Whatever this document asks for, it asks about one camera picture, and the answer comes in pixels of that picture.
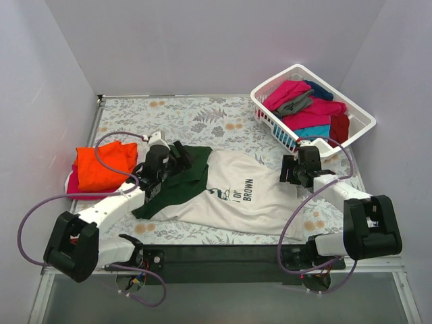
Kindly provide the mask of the white green raglan t-shirt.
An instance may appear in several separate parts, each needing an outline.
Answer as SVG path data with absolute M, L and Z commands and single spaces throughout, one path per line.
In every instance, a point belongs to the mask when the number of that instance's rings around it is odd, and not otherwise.
M 187 146 L 192 167 L 170 175 L 137 219 L 215 227 L 249 234 L 280 235 L 300 205 L 297 188 L 279 174 L 237 151 Z

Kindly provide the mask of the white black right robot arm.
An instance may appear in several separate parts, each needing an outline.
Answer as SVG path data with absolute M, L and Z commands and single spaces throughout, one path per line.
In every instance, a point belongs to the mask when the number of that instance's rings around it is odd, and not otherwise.
M 340 232 L 311 236 L 298 248 L 283 247 L 281 261 L 288 269 L 318 269 L 342 257 L 359 261 L 401 253 L 402 238 L 388 196 L 355 189 L 333 171 L 322 169 L 315 155 L 299 159 L 283 156 L 279 180 L 317 193 L 343 214 Z

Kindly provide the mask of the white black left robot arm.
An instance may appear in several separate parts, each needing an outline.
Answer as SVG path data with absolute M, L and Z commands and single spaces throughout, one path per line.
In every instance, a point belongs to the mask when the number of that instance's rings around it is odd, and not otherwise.
M 76 282 L 86 280 L 96 268 L 116 265 L 135 270 L 144 262 L 143 243 L 127 234 L 103 241 L 101 232 L 126 214 L 145 206 L 161 192 L 170 176 L 192 167 L 193 158 L 180 141 L 169 147 L 152 144 L 144 163 L 126 182 L 93 207 L 77 214 L 62 213 L 55 222 L 43 260 Z

